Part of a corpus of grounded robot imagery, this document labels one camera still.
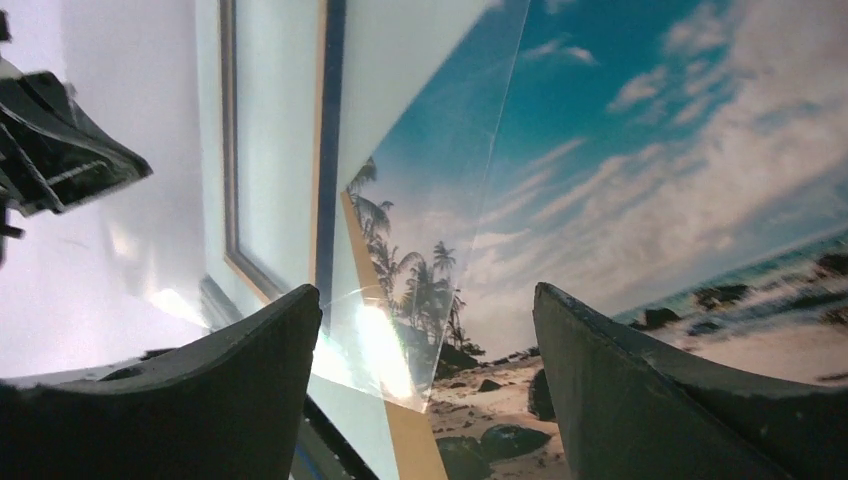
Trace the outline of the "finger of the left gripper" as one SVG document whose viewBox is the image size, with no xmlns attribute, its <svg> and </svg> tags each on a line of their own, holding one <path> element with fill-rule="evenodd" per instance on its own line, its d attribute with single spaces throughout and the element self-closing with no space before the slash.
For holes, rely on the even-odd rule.
<svg viewBox="0 0 848 480">
<path fill-rule="evenodd" d="M 50 72 L 1 80 L 1 201 L 24 216 L 62 214 L 149 177 Z"/>
</svg>

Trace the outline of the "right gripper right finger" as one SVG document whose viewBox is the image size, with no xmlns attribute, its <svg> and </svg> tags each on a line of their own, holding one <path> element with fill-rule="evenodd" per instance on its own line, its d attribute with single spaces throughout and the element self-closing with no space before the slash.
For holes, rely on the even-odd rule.
<svg viewBox="0 0 848 480">
<path fill-rule="evenodd" d="M 533 320 L 576 479 L 843 479 L 847 391 L 679 350 L 558 287 Z"/>
</svg>

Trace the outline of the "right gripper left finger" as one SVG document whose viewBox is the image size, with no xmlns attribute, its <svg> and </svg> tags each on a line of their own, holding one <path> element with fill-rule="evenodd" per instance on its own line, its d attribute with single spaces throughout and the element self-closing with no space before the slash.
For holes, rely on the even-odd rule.
<svg viewBox="0 0 848 480">
<path fill-rule="evenodd" d="M 322 313 L 302 285 L 100 380 L 1 388 L 5 479 L 285 479 Z"/>
</svg>

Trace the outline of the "wooden picture frame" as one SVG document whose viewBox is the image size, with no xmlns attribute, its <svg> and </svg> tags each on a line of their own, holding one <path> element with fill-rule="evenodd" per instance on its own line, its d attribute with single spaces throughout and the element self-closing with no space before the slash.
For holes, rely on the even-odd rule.
<svg viewBox="0 0 848 480">
<path fill-rule="evenodd" d="M 347 5 L 223 1 L 224 258 L 273 301 L 332 294 Z"/>
</svg>

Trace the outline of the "beach photo print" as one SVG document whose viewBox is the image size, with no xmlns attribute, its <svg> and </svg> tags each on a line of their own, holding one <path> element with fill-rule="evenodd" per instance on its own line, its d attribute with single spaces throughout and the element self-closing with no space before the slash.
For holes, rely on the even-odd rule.
<svg viewBox="0 0 848 480">
<path fill-rule="evenodd" d="M 847 391 L 846 3 L 526 2 L 425 408 L 445 479 L 576 479 L 542 282 L 712 362 Z"/>
</svg>

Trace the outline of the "clear acrylic sheet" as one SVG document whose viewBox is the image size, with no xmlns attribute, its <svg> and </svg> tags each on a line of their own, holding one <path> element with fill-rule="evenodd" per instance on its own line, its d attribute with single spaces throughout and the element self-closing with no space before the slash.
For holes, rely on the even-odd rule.
<svg viewBox="0 0 848 480">
<path fill-rule="evenodd" d="M 317 371 L 383 400 L 340 193 L 429 401 L 482 205 L 526 1 L 351 1 L 344 37 L 331 308 Z"/>
</svg>

